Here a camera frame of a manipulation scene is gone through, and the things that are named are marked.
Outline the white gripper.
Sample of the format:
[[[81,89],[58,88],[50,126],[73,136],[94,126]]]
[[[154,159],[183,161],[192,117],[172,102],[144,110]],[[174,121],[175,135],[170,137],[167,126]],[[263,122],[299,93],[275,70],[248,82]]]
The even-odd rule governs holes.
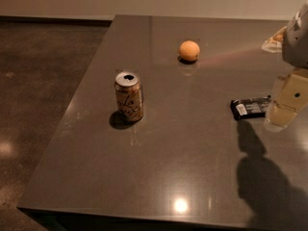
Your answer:
[[[267,128],[286,128],[308,104],[308,1],[287,25],[282,55],[283,61],[295,68],[287,76],[279,76],[273,85]]]

